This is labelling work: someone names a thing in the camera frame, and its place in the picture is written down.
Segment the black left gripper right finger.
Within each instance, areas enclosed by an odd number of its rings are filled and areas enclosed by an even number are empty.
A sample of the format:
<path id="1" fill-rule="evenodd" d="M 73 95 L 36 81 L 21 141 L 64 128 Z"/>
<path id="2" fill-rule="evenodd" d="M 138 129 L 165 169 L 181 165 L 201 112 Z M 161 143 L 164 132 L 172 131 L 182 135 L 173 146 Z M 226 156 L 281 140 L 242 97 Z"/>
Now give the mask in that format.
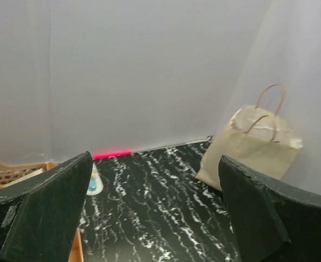
<path id="1" fill-rule="evenodd" d="M 321 261 L 321 195 L 228 156 L 218 173 L 242 261 Z"/>

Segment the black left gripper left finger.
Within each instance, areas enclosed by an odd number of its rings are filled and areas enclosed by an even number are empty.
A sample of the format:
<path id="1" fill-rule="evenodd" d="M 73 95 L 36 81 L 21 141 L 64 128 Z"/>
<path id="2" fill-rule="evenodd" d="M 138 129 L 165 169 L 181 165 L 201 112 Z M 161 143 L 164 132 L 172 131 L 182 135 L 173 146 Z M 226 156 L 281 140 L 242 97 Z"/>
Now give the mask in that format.
<path id="1" fill-rule="evenodd" d="M 79 154 L 0 189 L 0 261 L 68 261 L 92 172 Z"/>

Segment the beige paper bag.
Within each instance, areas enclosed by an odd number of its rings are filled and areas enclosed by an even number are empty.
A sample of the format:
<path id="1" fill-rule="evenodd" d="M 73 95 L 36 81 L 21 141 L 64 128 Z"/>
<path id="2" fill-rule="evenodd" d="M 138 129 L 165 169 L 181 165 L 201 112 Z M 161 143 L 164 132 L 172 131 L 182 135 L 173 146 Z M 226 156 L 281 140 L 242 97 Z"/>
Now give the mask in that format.
<path id="1" fill-rule="evenodd" d="M 303 147 L 302 137 L 279 116 L 285 97 L 283 91 L 275 112 L 261 108 L 261 98 L 256 105 L 242 106 L 210 143 L 195 178 L 221 190 L 218 165 L 227 155 L 280 180 Z"/>

